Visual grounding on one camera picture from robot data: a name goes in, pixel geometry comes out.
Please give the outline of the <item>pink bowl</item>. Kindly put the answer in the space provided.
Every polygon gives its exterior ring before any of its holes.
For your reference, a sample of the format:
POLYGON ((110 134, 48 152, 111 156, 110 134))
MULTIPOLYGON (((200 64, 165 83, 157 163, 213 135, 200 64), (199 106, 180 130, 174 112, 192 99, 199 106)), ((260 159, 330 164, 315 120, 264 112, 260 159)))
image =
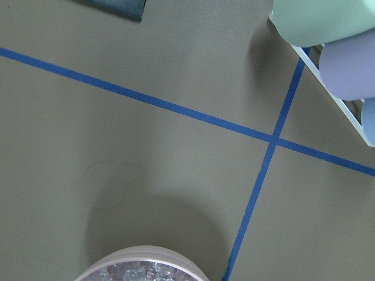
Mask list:
POLYGON ((77 280, 207 280, 192 261, 159 246, 133 246, 93 264, 77 280))

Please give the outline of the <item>clear ice cubes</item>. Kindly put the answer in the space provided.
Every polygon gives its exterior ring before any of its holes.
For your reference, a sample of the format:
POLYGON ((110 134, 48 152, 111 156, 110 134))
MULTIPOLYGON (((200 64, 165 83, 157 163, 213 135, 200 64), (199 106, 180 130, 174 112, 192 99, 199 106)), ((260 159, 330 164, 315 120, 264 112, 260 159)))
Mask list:
POLYGON ((91 280, 191 280, 187 274, 159 262, 123 262, 100 269, 91 280))

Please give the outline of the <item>folded grey cloth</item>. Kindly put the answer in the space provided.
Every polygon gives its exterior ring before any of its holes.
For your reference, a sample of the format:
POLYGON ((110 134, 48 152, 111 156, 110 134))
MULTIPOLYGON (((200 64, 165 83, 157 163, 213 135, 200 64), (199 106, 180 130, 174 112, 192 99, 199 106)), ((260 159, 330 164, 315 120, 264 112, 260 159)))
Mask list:
POLYGON ((74 2, 136 22, 142 20, 146 4, 146 0, 77 0, 74 2))

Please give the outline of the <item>white cup rack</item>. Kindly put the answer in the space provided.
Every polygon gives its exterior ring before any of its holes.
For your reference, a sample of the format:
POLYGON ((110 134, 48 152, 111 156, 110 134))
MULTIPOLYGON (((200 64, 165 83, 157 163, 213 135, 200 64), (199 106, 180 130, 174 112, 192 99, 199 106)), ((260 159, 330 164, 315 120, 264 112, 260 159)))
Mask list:
POLYGON ((374 143, 374 1, 275 1, 272 18, 295 47, 321 45, 320 80, 334 97, 363 100, 361 125, 374 143))

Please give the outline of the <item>green cup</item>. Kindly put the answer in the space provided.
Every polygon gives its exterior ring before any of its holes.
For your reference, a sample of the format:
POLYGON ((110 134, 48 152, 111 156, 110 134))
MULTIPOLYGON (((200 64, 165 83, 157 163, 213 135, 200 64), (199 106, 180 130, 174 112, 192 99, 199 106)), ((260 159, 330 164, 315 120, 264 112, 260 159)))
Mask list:
POLYGON ((274 23, 289 44, 310 47, 374 28, 374 1, 274 1, 274 23))

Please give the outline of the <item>purple cup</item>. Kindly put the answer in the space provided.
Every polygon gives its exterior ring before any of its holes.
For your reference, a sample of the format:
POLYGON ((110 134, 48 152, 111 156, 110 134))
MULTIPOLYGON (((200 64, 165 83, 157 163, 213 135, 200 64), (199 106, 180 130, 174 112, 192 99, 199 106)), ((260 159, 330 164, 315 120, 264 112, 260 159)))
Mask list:
POLYGON ((319 60, 321 80, 341 100, 374 97, 374 29, 325 44, 319 60))

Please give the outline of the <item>blue cup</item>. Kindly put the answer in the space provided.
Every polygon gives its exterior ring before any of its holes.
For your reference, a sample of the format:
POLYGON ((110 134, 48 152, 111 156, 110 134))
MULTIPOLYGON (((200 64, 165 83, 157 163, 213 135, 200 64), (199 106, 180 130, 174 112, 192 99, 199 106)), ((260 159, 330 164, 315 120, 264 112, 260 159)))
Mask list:
POLYGON ((363 131, 371 143, 374 143, 374 102, 374 98, 365 99, 361 112, 363 131))

